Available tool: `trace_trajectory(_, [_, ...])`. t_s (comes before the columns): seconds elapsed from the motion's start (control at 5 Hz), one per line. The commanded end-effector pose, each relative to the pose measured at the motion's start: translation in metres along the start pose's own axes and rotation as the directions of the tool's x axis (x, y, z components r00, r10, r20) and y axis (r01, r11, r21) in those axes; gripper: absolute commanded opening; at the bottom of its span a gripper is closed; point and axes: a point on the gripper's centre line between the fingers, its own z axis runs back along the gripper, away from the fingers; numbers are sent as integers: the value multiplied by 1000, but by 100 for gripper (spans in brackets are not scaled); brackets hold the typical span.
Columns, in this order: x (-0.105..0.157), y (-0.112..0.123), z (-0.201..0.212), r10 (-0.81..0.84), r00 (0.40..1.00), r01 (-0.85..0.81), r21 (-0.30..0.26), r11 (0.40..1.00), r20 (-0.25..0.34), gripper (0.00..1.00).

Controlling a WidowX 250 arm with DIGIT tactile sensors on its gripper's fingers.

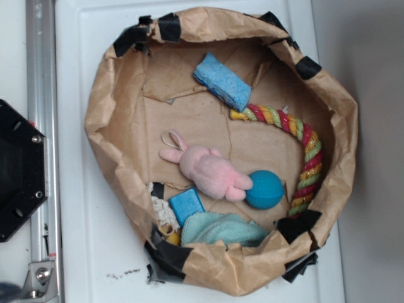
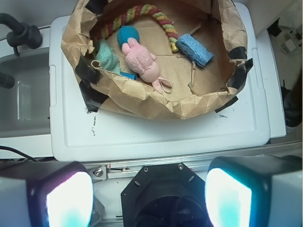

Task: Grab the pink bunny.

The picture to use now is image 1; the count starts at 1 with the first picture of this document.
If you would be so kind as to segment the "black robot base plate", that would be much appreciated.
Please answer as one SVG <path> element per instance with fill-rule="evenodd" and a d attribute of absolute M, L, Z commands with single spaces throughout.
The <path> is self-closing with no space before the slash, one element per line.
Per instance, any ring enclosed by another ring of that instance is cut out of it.
<path fill-rule="evenodd" d="M 1 100 L 1 242 L 7 242 L 47 198 L 45 136 Z"/>

